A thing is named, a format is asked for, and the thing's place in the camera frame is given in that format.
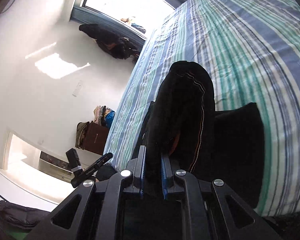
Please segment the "black pants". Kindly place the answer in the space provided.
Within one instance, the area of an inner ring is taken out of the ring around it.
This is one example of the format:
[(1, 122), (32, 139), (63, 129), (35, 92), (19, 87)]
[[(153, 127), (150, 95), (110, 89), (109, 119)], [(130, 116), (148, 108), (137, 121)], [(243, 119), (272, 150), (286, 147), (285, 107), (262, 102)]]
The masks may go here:
[(146, 146), (145, 192), (162, 197), (161, 156), (204, 181), (225, 181), (257, 207), (264, 170), (264, 127), (257, 104), (217, 111), (208, 72), (198, 63), (171, 65), (137, 141)]

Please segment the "dark brown dresser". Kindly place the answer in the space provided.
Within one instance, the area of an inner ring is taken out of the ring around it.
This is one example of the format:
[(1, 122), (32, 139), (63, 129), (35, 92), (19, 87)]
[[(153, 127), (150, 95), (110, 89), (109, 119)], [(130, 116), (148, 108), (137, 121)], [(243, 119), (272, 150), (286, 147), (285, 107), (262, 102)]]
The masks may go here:
[(83, 149), (102, 155), (109, 134), (109, 128), (91, 122), (83, 140)]

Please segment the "clothes pile on dresser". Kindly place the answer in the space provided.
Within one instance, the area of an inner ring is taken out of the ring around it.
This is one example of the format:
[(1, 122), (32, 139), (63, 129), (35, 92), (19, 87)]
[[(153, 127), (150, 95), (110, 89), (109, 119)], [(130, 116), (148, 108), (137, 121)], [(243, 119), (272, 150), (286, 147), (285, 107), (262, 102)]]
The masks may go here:
[(106, 127), (108, 129), (111, 128), (115, 117), (115, 111), (108, 108), (107, 106), (97, 106), (94, 111), (94, 120), (93, 122)]

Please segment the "dark quilted jacket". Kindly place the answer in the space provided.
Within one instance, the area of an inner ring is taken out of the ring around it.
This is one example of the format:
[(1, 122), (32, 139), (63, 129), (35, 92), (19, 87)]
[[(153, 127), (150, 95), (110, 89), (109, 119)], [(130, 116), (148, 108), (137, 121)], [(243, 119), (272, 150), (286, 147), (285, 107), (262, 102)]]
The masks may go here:
[(32, 230), (49, 214), (48, 211), (0, 200), (0, 221), (21, 230)]

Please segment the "dark clothes on coat rack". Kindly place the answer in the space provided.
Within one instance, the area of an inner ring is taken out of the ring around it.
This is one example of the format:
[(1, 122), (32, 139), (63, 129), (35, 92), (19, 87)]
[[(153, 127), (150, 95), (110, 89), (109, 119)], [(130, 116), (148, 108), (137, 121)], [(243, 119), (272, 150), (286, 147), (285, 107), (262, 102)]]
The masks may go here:
[(127, 37), (120, 36), (98, 24), (82, 24), (79, 26), (79, 31), (94, 39), (104, 52), (115, 59), (126, 60), (132, 57), (134, 62), (139, 59), (138, 48)]

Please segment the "striped blue green bed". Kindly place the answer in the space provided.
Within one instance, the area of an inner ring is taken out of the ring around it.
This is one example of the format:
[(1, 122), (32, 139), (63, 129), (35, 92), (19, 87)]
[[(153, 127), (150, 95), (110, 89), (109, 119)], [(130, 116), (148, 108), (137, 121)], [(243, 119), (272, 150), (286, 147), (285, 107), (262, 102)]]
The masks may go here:
[(132, 157), (141, 124), (172, 63), (209, 73), (216, 108), (257, 103), (266, 166), (257, 212), (300, 211), (300, 5), (296, 0), (187, 0), (146, 40), (110, 128), (116, 170)]

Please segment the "white wall switch plate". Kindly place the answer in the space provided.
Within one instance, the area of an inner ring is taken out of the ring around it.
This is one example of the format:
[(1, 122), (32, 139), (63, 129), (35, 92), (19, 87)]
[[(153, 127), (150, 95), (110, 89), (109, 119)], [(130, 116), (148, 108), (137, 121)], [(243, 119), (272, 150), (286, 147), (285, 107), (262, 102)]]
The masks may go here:
[(80, 91), (82, 90), (84, 85), (84, 82), (82, 80), (80, 80), (75, 88), (75, 90), (72, 93), (72, 96), (77, 97), (78, 94), (80, 93)]

